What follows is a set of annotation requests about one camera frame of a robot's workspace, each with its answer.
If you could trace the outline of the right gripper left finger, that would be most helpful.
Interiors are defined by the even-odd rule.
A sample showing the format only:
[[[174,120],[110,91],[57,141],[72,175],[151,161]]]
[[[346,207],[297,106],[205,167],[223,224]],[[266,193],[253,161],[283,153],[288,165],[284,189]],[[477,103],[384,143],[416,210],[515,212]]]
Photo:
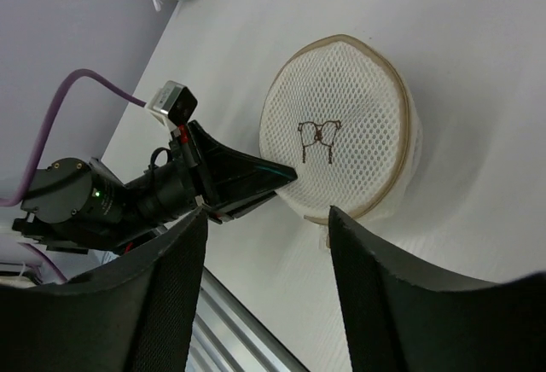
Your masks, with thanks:
[[[183,371],[207,242],[195,211],[62,285],[1,288],[3,371]]]

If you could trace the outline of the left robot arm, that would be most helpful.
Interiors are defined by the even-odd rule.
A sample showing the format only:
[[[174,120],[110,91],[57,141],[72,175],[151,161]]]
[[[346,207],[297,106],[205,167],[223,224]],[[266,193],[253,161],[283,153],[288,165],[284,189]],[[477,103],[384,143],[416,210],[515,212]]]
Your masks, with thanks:
[[[121,183],[99,160],[58,160],[36,172],[13,230],[56,251],[121,252],[194,209],[217,224],[240,218],[294,182],[290,167],[228,148],[193,120]]]

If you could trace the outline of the beige mesh laundry bag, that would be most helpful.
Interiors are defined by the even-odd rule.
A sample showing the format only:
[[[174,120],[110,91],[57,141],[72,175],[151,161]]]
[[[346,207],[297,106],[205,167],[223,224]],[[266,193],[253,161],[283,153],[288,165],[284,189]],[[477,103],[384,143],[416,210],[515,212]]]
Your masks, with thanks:
[[[422,125],[401,73],[345,34],[296,52],[275,76],[261,113],[261,156],[292,167],[278,195],[320,226],[337,206],[359,223],[400,207],[421,157]]]

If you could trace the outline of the aluminium mounting rail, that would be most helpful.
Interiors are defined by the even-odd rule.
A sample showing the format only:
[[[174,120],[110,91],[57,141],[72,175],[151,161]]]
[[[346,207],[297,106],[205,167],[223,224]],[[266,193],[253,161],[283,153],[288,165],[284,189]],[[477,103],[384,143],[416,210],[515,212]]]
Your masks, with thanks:
[[[203,270],[186,370],[307,368],[209,270]]]

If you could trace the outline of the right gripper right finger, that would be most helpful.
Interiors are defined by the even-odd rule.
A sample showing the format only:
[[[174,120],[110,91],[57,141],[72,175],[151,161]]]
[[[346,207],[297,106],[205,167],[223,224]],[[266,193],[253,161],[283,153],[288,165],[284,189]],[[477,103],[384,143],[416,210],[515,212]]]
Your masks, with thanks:
[[[431,264],[338,207],[328,218],[355,371],[542,371],[545,275],[486,282]]]

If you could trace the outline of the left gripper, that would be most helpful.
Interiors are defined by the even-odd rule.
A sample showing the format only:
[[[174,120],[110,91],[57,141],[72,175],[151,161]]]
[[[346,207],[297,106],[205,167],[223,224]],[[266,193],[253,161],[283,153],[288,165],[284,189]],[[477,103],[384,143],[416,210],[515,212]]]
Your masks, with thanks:
[[[123,223],[168,223],[196,208],[212,221],[240,218],[298,176],[290,167],[229,148],[191,121],[171,139],[171,158],[125,185]]]

